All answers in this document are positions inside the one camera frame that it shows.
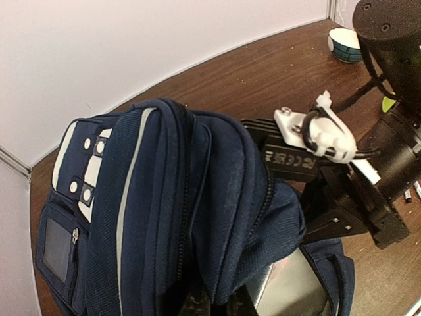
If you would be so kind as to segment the navy blue backpack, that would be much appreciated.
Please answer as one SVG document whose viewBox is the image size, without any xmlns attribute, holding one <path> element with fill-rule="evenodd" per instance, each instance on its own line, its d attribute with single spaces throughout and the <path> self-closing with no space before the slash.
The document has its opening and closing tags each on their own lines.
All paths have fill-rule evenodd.
<svg viewBox="0 0 421 316">
<path fill-rule="evenodd" d="M 36 266 L 61 315 L 255 315 L 247 283 L 301 250 L 326 296 L 305 313 L 348 315 L 353 260 L 302 242 L 299 198 L 237 120 L 144 101 L 67 127 Z"/>
</svg>

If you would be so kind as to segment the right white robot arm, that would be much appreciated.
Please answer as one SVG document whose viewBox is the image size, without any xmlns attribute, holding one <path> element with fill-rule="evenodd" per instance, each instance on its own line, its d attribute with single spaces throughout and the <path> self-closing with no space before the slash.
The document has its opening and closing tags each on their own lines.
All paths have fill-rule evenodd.
<svg viewBox="0 0 421 316">
<path fill-rule="evenodd" d="M 359 141 L 379 180 L 355 163 L 321 164 L 301 196 L 303 242 L 369 233 L 384 249 L 410 234 L 394 201 L 420 178 L 420 2 L 360 1 L 353 27 L 371 79 L 345 106 L 372 88 L 394 101 Z"/>
</svg>

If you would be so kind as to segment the dark blue hardcover notebook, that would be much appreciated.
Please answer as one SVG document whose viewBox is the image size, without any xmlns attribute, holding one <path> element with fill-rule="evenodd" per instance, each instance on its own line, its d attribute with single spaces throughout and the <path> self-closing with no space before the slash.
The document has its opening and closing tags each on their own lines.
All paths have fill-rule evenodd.
<svg viewBox="0 0 421 316">
<path fill-rule="evenodd" d="M 331 315 L 328 296 L 301 252 L 264 268 L 247 283 L 258 315 Z"/>
</svg>

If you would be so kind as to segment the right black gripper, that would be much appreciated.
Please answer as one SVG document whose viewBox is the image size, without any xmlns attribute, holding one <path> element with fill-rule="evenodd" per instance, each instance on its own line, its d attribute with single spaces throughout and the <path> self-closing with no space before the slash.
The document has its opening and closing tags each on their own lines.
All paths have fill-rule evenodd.
<svg viewBox="0 0 421 316">
<path fill-rule="evenodd" d="M 410 235 L 393 204 L 356 167 L 323 167 L 301 194 L 303 243 L 369 233 L 384 249 Z"/>
</svg>

